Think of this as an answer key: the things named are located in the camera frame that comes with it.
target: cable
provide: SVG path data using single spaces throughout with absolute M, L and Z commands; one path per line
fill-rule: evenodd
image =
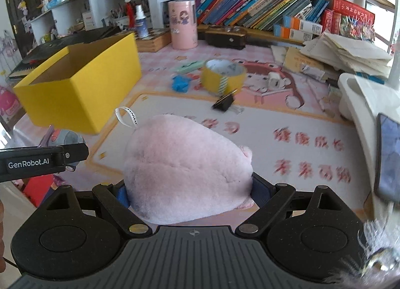
M 4 257 L 4 260 L 5 260 L 5 262 L 8 263 L 9 265 L 12 265 L 13 267 L 18 268 L 17 264 L 11 262 L 10 260 L 6 259 L 5 257 Z

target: stack of papers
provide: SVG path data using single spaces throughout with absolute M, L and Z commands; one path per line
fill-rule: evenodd
M 361 72 L 385 79 L 389 76 L 393 62 L 390 54 L 370 42 L 327 32 L 306 42 L 300 53 L 329 64 L 336 70 L 353 74 Z

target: small bottle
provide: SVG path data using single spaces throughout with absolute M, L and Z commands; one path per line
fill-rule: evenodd
M 136 6 L 136 31 L 139 38 L 149 36 L 149 31 L 146 25 L 146 16 L 143 12 L 142 5 Z
M 132 0 L 125 0 L 126 14 L 129 17 L 129 29 L 135 27 L 135 8 L 132 6 Z

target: white fabric loop tag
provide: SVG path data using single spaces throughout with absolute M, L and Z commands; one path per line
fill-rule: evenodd
M 120 110 L 125 110 L 125 111 L 127 111 L 127 112 L 129 113 L 129 116 L 130 116 L 131 119 L 132 119 L 133 125 L 129 125 L 129 124 L 127 124 L 127 123 L 125 123 L 125 122 L 123 121 L 123 117 L 121 116 Z M 138 127 L 138 122 L 137 122 L 137 120 L 136 120 L 136 115 L 135 115 L 135 113 L 132 112 L 132 110 L 131 110 L 130 108 L 128 108 L 128 107 L 126 107 L 126 106 L 118 107 L 118 108 L 115 109 L 115 115 L 117 115 L 118 121 L 120 121 L 123 125 L 128 126 L 128 127 L 130 127 L 130 128 L 135 128 L 135 129 L 137 129 L 137 127 Z

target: plush keychain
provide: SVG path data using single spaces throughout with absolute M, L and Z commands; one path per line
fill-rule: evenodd
M 252 152 L 188 118 L 156 115 L 135 124 L 123 175 L 135 214 L 154 224 L 175 224 L 235 208 L 249 208 Z

